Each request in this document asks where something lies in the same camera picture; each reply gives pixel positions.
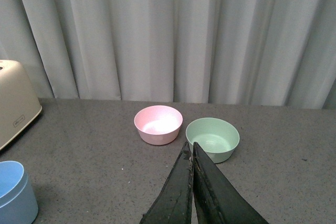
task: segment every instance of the plastic bowl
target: plastic bowl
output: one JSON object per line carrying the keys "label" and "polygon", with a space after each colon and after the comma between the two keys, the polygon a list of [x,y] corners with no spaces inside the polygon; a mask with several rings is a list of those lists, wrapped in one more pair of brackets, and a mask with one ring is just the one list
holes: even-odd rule
{"label": "plastic bowl", "polygon": [[226,161],[239,143],[236,128],[217,118],[200,118],[191,122],[185,135],[191,150],[197,142],[215,164]]}
{"label": "plastic bowl", "polygon": [[134,117],[140,137],[152,145],[168,144],[177,137],[183,122],[181,113],[169,106],[144,108]]}
{"label": "plastic bowl", "polygon": [[31,224],[38,206],[23,165],[17,161],[0,162],[0,223]]}

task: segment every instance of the white curtain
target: white curtain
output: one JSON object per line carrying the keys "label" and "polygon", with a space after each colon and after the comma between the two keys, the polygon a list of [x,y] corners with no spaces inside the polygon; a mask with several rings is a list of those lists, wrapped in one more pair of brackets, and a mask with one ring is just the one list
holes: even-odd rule
{"label": "white curtain", "polygon": [[336,0],[0,0],[41,98],[336,108]]}

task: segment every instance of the beige appliance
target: beige appliance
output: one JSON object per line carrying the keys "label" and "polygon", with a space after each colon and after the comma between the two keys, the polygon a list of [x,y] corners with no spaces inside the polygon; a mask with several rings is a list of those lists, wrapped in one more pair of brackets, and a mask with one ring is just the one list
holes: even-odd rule
{"label": "beige appliance", "polygon": [[21,63],[0,60],[0,150],[41,112],[30,79]]}

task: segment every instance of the blue container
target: blue container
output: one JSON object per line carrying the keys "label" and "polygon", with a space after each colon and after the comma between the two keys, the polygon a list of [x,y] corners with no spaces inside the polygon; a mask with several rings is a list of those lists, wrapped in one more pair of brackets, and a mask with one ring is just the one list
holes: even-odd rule
{"label": "blue container", "polygon": [[0,162],[0,223],[31,224],[38,213],[36,198],[23,165]]}

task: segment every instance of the speckled countertop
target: speckled countertop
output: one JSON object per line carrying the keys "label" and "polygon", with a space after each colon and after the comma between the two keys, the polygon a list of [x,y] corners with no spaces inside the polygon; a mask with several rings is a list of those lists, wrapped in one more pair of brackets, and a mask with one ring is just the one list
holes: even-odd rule
{"label": "speckled countertop", "polygon": [[[335,223],[336,111],[131,101],[41,99],[42,114],[0,151],[21,162],[39,205],[34,223],[139,223],[158,196],[195,119],[233,124],[240,144],[220,170],[269,223]],[[142,108],[178,109],[166,146],[142,141]],[[192,223],[197,223],[195,208]]]}

